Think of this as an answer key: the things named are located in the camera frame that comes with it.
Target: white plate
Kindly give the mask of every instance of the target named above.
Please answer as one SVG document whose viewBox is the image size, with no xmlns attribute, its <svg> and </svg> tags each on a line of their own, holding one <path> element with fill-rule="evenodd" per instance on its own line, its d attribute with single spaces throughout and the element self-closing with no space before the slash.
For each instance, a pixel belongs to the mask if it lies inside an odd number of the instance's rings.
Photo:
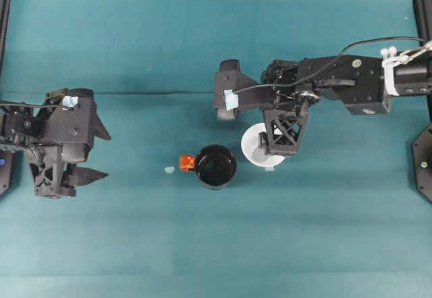
<svg viewBox="0 0 432 298">
<path fill-rule="evenodd" d="M 263 122 L 251 126 L 242 137 L 242 151 L 248 161 L 262 168 L 270 168 L 279 165 L 286 158 L 280 155 L 264 155 L 263 149 L 259 149 L 259 134 L 265 131 Z"/>
</svg>

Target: teal surface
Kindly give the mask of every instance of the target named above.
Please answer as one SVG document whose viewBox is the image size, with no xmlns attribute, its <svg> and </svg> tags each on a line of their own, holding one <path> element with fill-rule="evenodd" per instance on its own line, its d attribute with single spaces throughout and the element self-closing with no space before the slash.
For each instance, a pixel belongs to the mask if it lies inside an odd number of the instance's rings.
<svg viewBox="0 0 432 298">
<path fill-rule="evenodd" d="M 388 116 L 322 101 L 298 155 L 265 172 L 240 150 L 259 112 L 218 122 L 205 93 L 227 57 L 258 78 L 275 57 L 415 34 L 410 0 L 13 0 L 10 19 L 3 98 L 92 87 L 113 140 L 85 164 L 109 177 L 74 199 L 35 197 L 18 159 L 0 198 L 0 297 L 430 297 L 432 205 L 409 151 L 423 98 Z M 229 188 L 164 172 L 209 143 L 238 158 Z"/>
<path fill-rule="evenodd" d="M 259 78 L 275 58 L 416 34 L 412 0 L 12 0 L 9 26 L 1 87 L 15 92 L 212 91 L 227 58 Z"/>
</svg>

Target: orange handle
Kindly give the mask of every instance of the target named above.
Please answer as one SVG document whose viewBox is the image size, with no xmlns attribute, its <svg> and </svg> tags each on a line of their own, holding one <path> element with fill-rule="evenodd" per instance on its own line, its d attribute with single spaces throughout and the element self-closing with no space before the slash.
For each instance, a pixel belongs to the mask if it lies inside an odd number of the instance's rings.
<svg viewBox="0 0 432 298">
<path fill-rule="evenodd" d="M 195 156 L 183 155 L 180 156 L 179 168 L 184 172 L 195 170 Z"/>
</svg>

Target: cable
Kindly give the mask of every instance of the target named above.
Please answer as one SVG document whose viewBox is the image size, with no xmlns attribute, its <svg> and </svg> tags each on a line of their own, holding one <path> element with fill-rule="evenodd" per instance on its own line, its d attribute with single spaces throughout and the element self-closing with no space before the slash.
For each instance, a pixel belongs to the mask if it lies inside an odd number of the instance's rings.
<svg viewBox="0 0 432 298">
<path fill-rule="evenodd" d="M 293 82 L 290 84 L 258 84 L 258 85 L 248 86 L 248 87 L 245 87 L 244 89 L 234 91 L 233 94 L 238 94 L 241 92 L 245 92 L 245 91 L 249 91 L 249 90 L 253 90 L 253 89 L 258 89 L 260 87 L 291 87 L 291 86 L 300 84 L 300 83 L 305 82 L 307 80 L 310 80 L 311 78 L 314 78 L 318 74 L 324 72 L 326 69 L 328 69 L 328 67 L 335 64 L 340 59 L 340 57 L 342 57 L 345 54 L 345 52 L 347 50 L 349 50 L 350 48 L 353 48 L 353 47 L 358 46 L 358 45 L 365 45 L 368 43 L 382 43 L 383 41 L 389 41 L 389 40 L 414 40 L 414 41 L 419 41 L 422 43 L 427 42 L 427 40 L 425 40 L 423 38 L 418 38 L 416 36 L 387 36 L 385 38 L 356 41 L 355 43 L 350 43 L 348 46 L 343 48 L 336 57 L 334 57 L 331 61 L 326 63 L 324 66 L 321 66 L 321 68 L 319 68 L 316 72 L 312 73 L 309 76 L 301 78 L 300 80 L 297 80 L 296 82 Z"/>
<path fill-rule="evenodd" d="M 66 109 L 68 111 L 73 110 L 72 107 L 67 107 L 65 105 L 60 104 L 27 104 L 27 103 L 18 103 L 18 102 L 7 102 L 7 101 L 0 101 L 1 107 L 31 107 L 32 109 L 49 109 L 49 108 L 57 108 L 57 109 Z"/>
</svg>

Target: black mug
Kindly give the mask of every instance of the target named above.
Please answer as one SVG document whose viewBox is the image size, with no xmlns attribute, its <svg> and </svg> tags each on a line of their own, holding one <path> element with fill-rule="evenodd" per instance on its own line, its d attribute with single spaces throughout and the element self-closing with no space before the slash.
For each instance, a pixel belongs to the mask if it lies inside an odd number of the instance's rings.
<svg viewBox="0 0 432 298">
<path fill-rule="evenodd" d="M 221 145 L 209 145 L 193 157 L 180 158 L 180 169 L 194 170 L 200 181 L 211 190 L 220 190 L 230 182 L 237 169 L 234 154 Z"/>
</svg>

